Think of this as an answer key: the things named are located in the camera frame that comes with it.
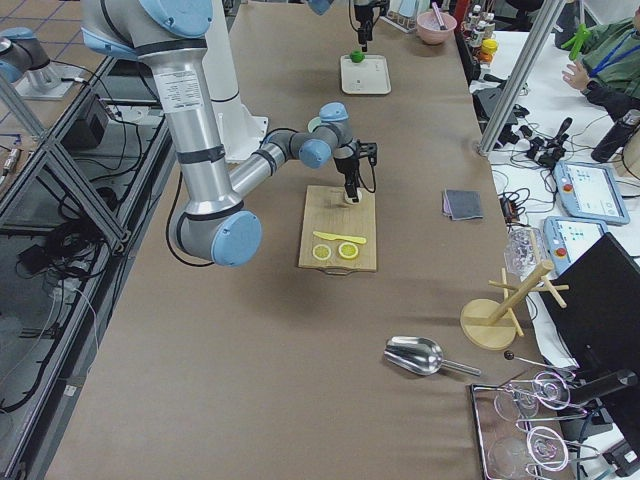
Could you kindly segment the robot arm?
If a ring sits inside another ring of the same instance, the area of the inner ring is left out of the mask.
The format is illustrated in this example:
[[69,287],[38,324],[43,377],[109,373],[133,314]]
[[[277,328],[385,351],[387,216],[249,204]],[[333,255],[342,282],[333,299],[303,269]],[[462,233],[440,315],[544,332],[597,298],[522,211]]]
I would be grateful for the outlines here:
[[[308,0],[305,4],[316,15],[324,15],[334,0]],[[379,8],[380,15],[384,15],[388,9],[387,1],[348,1],[349,22],[352,29],[357,33],[358,44],[363,52],[367,51],[368,43],[373,40],[373,28],[376,20],[374,19],[374,9]]]
[[84,1],[82,33],[91,50],[147,65],[154,78],[189,200],[172,216],[170,237],[186,254],[238,267],[257,252],[258,217],[244,196],[290,159],[310,168],[359,148],[344,105],[332,102],[311,132],[279,131],[229,169],[203,68],[206,34],[228,32],[210,1]]

